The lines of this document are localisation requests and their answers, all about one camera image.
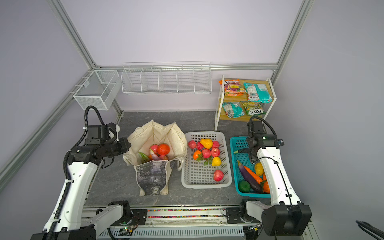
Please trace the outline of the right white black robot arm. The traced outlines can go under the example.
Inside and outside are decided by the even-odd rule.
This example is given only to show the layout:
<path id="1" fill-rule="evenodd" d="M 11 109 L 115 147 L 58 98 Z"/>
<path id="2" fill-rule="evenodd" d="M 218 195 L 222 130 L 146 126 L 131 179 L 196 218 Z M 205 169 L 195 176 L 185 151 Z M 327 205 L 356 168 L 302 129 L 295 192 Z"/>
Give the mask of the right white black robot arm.
<path id="1" fill-rule="evenodd" d="M 263 118 L 253 116 L 247 126 L 250 162 L 262 164 L 269 183 L 271 204 L 243 202 L 241 216 L 246 221 L 259 221 L 267 236 L 302 236 L 312 211 L 300 200 L 290 183 L 281 157 L 284 141 Z"/>

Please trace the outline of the dark eggplant green stem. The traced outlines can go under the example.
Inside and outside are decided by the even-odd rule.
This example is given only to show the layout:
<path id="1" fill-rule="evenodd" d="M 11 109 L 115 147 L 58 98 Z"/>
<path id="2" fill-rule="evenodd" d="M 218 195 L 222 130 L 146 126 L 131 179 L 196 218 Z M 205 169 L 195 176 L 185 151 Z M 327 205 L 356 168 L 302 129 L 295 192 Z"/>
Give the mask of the dark eggplant green stem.
<path id="1" fill-rule="evenodd" d="M 249 153 L 249 149 L 248 148 L 244 148 L 244 149 L 236 150 L 233 153 L 234 154 L 248 154 Z"/>

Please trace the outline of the orange bell pepper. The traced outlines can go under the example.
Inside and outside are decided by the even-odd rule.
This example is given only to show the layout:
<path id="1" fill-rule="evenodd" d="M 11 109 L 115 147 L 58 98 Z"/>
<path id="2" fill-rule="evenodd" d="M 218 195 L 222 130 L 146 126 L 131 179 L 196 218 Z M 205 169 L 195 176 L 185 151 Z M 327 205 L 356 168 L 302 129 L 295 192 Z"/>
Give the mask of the orange bell pepper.
<path id="1" fill-rule="evenodd" d="M 263 192 L 266 194 L 269 194 L 270 193 L 270 187 L 269 187 L 268 181 L 265 180 L 262 183 L 263 183 Z"/>

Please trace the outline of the cream canvas grocery bag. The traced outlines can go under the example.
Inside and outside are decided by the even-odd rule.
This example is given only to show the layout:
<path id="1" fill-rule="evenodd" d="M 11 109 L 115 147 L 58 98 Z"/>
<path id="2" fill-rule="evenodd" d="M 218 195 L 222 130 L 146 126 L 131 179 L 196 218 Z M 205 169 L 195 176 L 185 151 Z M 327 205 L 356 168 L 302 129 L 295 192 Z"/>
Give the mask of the cream canvas grocery bag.
<path id="1" fill-rule="evenodd" d="M 169 179 L 173 169 L 180 171 L 187 156 L 185 134 L 177 123 L 161 125 L 150 121 L 128 136 L 131 144 L 123 160 L 135 171 L 139 196 L 169 194 Z"/>

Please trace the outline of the red tomato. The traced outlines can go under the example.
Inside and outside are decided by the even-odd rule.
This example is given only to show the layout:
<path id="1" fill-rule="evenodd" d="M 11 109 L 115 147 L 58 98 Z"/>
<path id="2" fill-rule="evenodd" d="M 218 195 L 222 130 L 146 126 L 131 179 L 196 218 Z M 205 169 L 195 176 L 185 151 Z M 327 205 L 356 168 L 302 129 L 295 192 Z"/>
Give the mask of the red tomato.
<path id="1" fill-rule="evenodd" d="M 170 153 L 171 148 L 168 144 L 160 144 L 157 147 L 157 154 L 159 156 L 166 156 Z"/>

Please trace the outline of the yellow lemon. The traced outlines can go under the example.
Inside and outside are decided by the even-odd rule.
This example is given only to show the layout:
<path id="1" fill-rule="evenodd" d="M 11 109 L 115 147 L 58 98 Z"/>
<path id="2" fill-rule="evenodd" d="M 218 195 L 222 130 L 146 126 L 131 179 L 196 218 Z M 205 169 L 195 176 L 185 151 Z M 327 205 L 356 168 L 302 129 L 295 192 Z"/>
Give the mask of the yellow lemon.
<path id="1" fill-rule="evenodd" d="M 212 167 L 218 167 L 222 164 L 222 160 L 220 157 L 214 157 L 212 160 Z"/>

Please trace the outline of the green avocado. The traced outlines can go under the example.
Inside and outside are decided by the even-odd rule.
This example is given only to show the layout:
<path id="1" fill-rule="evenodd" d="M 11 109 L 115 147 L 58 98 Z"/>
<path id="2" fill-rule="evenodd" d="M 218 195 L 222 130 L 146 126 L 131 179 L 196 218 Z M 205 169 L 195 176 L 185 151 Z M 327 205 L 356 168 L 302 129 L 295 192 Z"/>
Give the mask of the green avocado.
<path id="1" fill-rule="evenodd" d="M 242 180 L 238 183 L 238 189 L 241 193 L 249 193 L 251 191 L 251 185 L 247 181 Z"/>

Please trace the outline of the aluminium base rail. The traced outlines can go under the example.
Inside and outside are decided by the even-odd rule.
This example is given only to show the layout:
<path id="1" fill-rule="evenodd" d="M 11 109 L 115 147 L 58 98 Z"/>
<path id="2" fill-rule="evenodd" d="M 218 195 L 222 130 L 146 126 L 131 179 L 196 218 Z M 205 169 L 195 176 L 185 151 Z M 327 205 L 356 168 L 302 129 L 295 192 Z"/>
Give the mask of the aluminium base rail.
<path id="1" fill-rule="evenodd" d="M 239 206 L 132 207 L 128 223 L 116 221 L 96 235 L 98 240 L 295 239 L 273 232 Z"/>

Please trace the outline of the teal snack bag shelf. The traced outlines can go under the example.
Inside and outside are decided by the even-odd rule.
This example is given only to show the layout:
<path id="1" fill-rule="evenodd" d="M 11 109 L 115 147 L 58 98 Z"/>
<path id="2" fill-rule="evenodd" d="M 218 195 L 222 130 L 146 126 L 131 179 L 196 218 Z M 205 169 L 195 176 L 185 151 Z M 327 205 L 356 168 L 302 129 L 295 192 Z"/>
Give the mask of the teal snack bag shelf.
<path id="1" fill-rule="evenodd" d="M 239 118 L 245 115 L 240 102 L 223 103 L 222 108 L 228 118 Z"/>
<path id="2" fill-rule="evenodd" d="M 265 84 L 244 83 L 249 102 L 268 104 L 273 101 Z"/>

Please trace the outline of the small white mesh basket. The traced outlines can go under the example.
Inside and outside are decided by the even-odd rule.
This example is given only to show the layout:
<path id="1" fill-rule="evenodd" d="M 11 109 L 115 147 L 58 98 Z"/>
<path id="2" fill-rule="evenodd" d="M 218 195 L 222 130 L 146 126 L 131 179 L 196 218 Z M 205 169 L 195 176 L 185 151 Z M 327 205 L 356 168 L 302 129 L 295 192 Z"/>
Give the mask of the small white mesh basket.
<path id="1" fill-rule="evenodd" d="M 83 110 L 94 106 L 99 111 L 107 111 L 121 87 L 118 71 L 93 70 L 74 93 L 74 98 Z"/>

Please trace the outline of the teal snack bag lower shelf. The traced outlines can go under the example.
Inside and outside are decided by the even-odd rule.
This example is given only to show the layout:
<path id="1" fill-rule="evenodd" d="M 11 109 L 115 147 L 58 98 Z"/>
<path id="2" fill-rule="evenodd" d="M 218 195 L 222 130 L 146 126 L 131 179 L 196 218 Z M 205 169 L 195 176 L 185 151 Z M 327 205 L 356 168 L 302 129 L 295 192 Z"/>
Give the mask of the teal snack bag lower shelf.
<path id="1" fill-rule="evenodd" d="M 223 103 L 222 108 L 228 118 L 239 118 L 245 115 L 240 102 Z"/>

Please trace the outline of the orange snack bag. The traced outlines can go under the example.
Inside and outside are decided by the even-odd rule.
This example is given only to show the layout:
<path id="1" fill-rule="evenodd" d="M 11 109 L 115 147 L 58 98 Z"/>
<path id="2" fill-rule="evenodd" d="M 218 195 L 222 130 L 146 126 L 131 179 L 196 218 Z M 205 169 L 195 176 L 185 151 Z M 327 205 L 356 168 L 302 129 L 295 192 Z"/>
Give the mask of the orange snack bag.
<path id="1" fill-rule="evenodd" d="M 225 96 L 238 97 L 246 93 L 246 89 L 241 84 L 240 80 L 220 80 L 219 84 L 224 85 Z"/>

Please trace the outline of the yellow vegetable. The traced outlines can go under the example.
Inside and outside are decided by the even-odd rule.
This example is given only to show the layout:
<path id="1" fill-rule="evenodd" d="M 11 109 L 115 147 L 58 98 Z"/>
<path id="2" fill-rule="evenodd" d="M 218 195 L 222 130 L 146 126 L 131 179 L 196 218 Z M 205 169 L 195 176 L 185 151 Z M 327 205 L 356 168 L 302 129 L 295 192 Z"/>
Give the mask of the yellow vegetable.
<path id="1" fill-rule="evenodd" d="M 264 168 L 263 168 L 262 163 L 256 163 L 255 164 L 255 174 L 259 177 L 264 174 Z"/>

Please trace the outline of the light purple striped eggplant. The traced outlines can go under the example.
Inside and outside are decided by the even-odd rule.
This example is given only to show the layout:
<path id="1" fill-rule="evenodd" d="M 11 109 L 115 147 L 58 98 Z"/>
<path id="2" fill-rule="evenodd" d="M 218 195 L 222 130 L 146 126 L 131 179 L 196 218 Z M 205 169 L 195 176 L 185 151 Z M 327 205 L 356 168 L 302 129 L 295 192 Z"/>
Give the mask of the light purple striped eggplant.
<path id="1" fill-rule="evenodd" d="M 157 154 L 155 154 L 155 152 L 152 149 L 150 149 L 150 156 L 151 156 L 151 159 L 153 161 L 160 161 L 161 160 L 161 158 Z"/>

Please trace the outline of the teal snack bag top shelf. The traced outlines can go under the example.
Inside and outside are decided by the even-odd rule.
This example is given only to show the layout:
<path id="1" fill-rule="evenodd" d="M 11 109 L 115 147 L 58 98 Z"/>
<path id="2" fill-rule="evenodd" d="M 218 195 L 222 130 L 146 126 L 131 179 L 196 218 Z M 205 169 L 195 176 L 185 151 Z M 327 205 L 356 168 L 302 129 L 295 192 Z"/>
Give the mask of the teal snack bag top shelf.
<path id="1" fill-rule="evenodd" d="M 273 101 L 265 84 L 244 83 L 249 102 L 268 104 Z"/>

